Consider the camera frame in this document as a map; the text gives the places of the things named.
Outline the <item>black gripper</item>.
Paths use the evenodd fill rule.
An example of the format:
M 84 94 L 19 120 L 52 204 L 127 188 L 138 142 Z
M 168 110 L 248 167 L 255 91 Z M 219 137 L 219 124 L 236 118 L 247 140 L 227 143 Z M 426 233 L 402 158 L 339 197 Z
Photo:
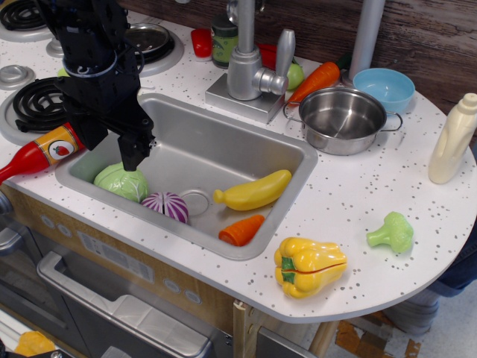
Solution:
M 119 136 L 124 170 L 136 171 L 155 143 L 152 119 L 139 105 L 136 49 L 122 37 L 59 37 L 63 68 L 57 81 L 67 118 L 81 142 L 92 150 L 112 131 Z

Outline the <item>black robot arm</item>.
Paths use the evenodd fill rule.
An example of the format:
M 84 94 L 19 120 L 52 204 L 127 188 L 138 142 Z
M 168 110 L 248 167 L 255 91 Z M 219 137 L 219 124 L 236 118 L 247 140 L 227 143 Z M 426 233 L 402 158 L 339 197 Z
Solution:
M 37 1 L 41 17 L 60 42 L 67 75 L 55 81 L 66 117 L 81 142 L 94 149 L 118 134 L 125 170 L 149 156 L 153 121 L 137 95 L 136 49 L 125 37 L 127 12 L 116 1 Z

